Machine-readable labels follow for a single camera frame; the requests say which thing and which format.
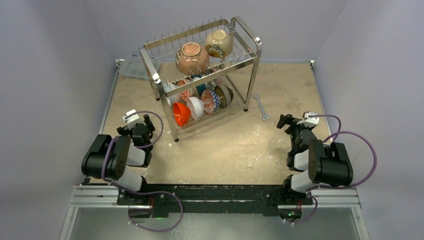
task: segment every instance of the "orange bowl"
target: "orange bowl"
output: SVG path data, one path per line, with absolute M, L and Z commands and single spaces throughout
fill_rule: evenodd
M 173 105 L 173 116 L 175 118 L 175 122 L 181 127 L 189 122 L 189 118 L 191 115 L 190 108 L 181 102 L 176 102 Z

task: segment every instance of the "beige floor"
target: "beige floor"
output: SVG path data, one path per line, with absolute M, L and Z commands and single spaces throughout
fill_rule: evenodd
M 161 79 L 171 78 L 175 67 L 162 65 Z M 245 96 L 251 68 L 230 77 Z M 158 113 L 164 120 L 162 138 L 155 144 L 148 168 L 134 168 L 149 183 L 281 184 L 292 173 L 286 167 L 290 137 L 276 125 L 280 114 L 302 117 L 304 111 L 322 113 L 314 77 L 308 64 L 260 64 L 253 92 L 260 94 L 264 122 L 252 98 L 249 111 L 241 109 L 196 130 L 181 133 L 174 142 L 160 101 L 155 101 L 146 81 L 119 78 L 103 133 L 116 136 L 122 116 L 131 109 Z M 151 116 L 157 129 L 160 123 Z M 328 135 L 324 119 L 313 131 L 319 139 Z

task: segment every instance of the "wrench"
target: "wrench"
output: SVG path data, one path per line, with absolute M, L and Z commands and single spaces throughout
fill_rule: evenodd
M 259 109 L 262 112 L 262 120 L 266 122 L 267 119 L 271 119 L 270 116 L 268 116 L 268 114 L 265 112 L 264 106 L 262 106 L 261 100 L 259 99 L 259 94 L 255 93 L 254 95 L 252 95 L 252 97 L 256 99 L 256 102 L 259 105 Z

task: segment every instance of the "rack shelf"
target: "rack shelf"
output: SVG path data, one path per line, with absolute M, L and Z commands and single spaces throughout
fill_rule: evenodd
M 246 43 L 245 39 L 236 31 L 236 23 L 241 27 L 244 34 L 253 40 L 256 51 L 253 51 L 249 45 Z M 182 45 L 188 42 L 196 42 L 203 44 L 206 37 L 208 36 L 208 31 L 212 32 L 214 29 L 224 29 L 230 35 L 234 36 L 233 41 L 233 51 L 228 56 L 223 58 L 213 58 L 210 57 L 210 64 L 207 66 L 208 69 L 215 69 L 214 73 L 205 75 L 197 80 L 191 81 L 185 85 L 178 86 L 178 82 L 182 79 L 190 78 L 189 75 L 179 73 L 171 79 L 161 78 L 157 73 L 155 67 L 153 66 L 154 61 L 167 62 L 173 61 L 176 51 L 178 51 Z M 262 43 L 260 38 L 254 34 L 252 29 L 247 26 L 247 24 L 239 17 L 231 18 L 231 21 L 228 22 L 226 19 L 214 19 L 214 21 L 208 21 L 208 23 L 202 24 L 200 26 L 195 25 L 194 28 L 188 27 L 188 30 L 182 32 L 175 31 L 175 34 L 170 35 L 168 33 L 167 37 L 162 35 L 162 38 L 159 40 L 154 39 L 153 42 L 147 42 L 144 47 L 140 48 L 141 57 L 143 63 L 147 70 L 147 73 L 150 78 L 150 85 L 153 90 L 153 94 L 156 100 L 161 100 L 163 105 L 169 127 L 172 132 L 174 140 L 177 142 L 178 134 L 194 127 L 199 127 L 204 125 L 212 120 L 221 118 L 228 115 L 235 110 L 243 108 L 244 111 L 247 111 L 250 103 L 250 96 L 252 95 L 253 86 L 255 83 L 256 73 L 258 71 L 258 65 L 262 53 Z M 239 89 L 236 87 L 235 83 L 228 76 L 229 73 L 239 70 L 241 68 L 253 65 L 252 72 L 250 75 L 250 81 L 247 89 L 247 95 L 242 96 Z M 191 72 L 191 75 L 197 75 L 198 72 Z M 213 79 L 218 77 L 225 78 L 225 82 L 230 85 L 234 91 L 234 99 L 230 106 L 226 108 L 218 108 L 213 114 L 206 115 L 204 114 L 201 118 L 197 120 L 189 121 L 184 126 L 178 126 L 175 122 L 172 108 L 169 107 L 167 102 L 167 97 L 172 95 L 181 94 L 188 89 L 195 88 L 201 84 L 205 84 Z M 175 84 L 178 86 L 175 89 L 165 91 L 164 85 Z

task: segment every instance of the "rack handle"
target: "rack handle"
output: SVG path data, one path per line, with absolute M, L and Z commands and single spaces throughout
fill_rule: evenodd
M 240 25 L 240 27 L 249 35 L 251 39 L 253 39 L 256 44 L 256 55 L 258 57 L 262 54 L 262 42 L 261 39 L 256 35 L 256 33 L 247 25 L 247 23 L 239 16 L 235 16 L 231 18 L 231 25 L 233 28 L 236 28 L 236 22 Z

